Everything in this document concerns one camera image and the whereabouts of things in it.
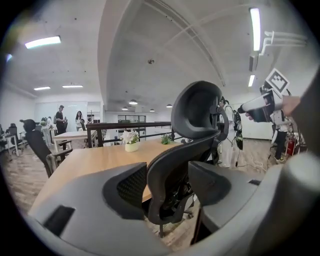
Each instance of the black shirt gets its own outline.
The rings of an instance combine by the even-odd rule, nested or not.
[[[64,119],[64,115],[62,114],[62,112],[60,113],[59,111],[55,114],[55,118],[56,119],[61,119],[61,120],[63,120]],[[61,121],[56,121],[56,128],[58,129],[58,130],[60,130],[60,129],[63,129],[64,128],[64,122],[61,122]]]

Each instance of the chair headrest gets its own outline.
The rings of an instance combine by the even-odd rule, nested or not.
[[[176,98],[171,113],[175,132],[189,139],[199,139],[218,133],[210,121],[210,107],[217,106],[221,90],[207,81],[188,85]]]
[[[36,128],[36,123],[32,119],[20,120],[23,123],[24,130],[28,133]]]

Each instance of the white table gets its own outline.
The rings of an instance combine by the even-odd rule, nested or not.
[[[16,156],[18,157],[19,156],[19,151],[18,151],[18,145],[17,145],[17,138],[15,135],[9,135],[9,136],[6,136],[5,139],[6,139],[6,142],[7,142],[7,146],[8,146],[8,152],[9,152],[9,155],[11,156],[11,152],[10,152],[10,142],[11,142],[11,138],[13,137],[14,139],[14,145],[15,145],[15,153],[16,153]]]
[[[97,136],[97,131],[96,130],[92,130],[91,131],[91,138],[94,140],[95,137]],[[55,152],[58,152],[58,141],[68,141],[68,140],[85,140],[88,139],[88,133],[86,130],[83,131],[68,131],[65,132],[63,134],[54,136],[52,138],[53,142],[54,142],[54,148],[55,148]]]

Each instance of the white flower pot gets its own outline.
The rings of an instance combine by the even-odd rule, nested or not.
[[[127,152],[135,152],[137,151],[139,148],[139,144],[138,143],[133,143],[133,144],[125,144],[125,151]]]

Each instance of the ceiling duct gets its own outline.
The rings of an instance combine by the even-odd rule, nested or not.
[[[177,25],[181,30],[185,30],[185,33],[200,48],[205,57],[211,63],[222,85],[226,86],[225,79],[223,78],[220,68],[215,63],[214,57],[212,56],[206,45],[203,43],[197,32],[193,29],[192,25],[182,15],[177,13],[177,11],[172,9],[168,4],[161,0],[145,0],[144,3],[165,16],[167,19]]]

